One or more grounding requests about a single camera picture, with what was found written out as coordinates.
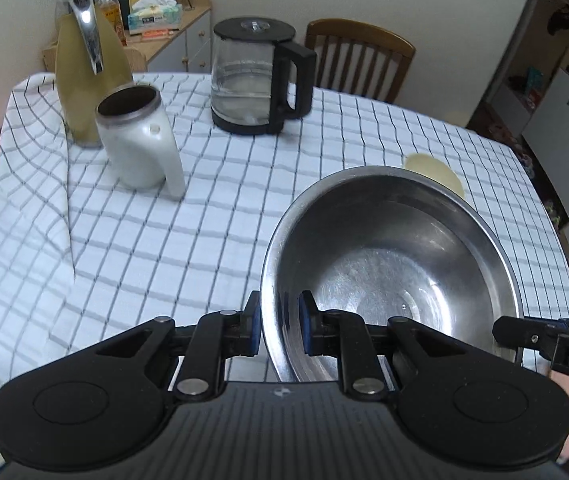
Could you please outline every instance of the tablecloth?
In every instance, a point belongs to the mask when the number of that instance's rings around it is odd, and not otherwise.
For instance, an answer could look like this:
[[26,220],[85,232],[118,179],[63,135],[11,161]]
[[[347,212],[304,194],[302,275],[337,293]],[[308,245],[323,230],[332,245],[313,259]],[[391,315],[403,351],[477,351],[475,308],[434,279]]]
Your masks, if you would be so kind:
[[[154,316],[178,324],[239,309],[259,287],[268,241],[290,203],[320,178],[430,153],[509,256],[525,313],[569,317],[569,271],[545,208],[508,147],[400,107],[315,89],[278,136],[213,126],[210,77],[144,74],[172,121],[186,176],[119,184],[103,150],[68,144],[51,74],[12,92],[0,137],[0,380]],[[268,358],[234,358],[231,379],[264,380]],[[525,365],[535,367],[526,352]]]

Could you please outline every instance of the stainless steel bowl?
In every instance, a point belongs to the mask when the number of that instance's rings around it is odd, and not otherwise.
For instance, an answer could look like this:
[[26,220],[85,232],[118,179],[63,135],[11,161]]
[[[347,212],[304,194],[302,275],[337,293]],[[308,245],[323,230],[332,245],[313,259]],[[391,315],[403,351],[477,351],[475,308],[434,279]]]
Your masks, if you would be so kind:
[[522,316],[514,273],[488,225],[437,182],[384,166],[344,170],[293,202],[266,251],[264,340],[280,380],[338,377],[336,360],[303,351],[297,298],[385,325],[407,316],[520,362],[496,345],[500,316]]

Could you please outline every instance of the silver bolt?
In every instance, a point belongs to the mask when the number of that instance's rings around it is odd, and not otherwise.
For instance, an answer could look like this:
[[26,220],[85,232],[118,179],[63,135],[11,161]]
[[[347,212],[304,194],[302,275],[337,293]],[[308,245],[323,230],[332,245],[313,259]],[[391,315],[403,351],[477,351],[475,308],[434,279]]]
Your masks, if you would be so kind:
[[176,385],[176,389],[185,395],[200,395],[207,391],[209,383],[202,379],[184,379]]
[[360,394],[379,394],[383,389],[385,389],[385,383],[379,379],[374,379],[372,377],[363,377],[354,381],[354,390]]

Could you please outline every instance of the mug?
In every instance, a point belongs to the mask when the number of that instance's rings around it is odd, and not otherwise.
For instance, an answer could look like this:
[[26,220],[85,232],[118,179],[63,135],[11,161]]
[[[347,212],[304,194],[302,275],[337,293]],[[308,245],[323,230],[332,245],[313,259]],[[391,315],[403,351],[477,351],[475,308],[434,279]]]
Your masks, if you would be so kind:
[[123,184],[148,189],[166,179],[170,195],[182,198],[182,162],[157,88],[147,84],[116,88],[96,108],[96,124]]

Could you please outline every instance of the tissue package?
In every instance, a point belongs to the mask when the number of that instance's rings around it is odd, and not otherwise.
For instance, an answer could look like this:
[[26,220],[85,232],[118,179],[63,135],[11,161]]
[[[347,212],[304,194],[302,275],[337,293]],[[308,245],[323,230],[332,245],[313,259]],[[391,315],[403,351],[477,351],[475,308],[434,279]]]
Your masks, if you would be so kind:
[[147,30],[180,28],[182,5],[151,6],[129,14],[129,33],[141,34]]

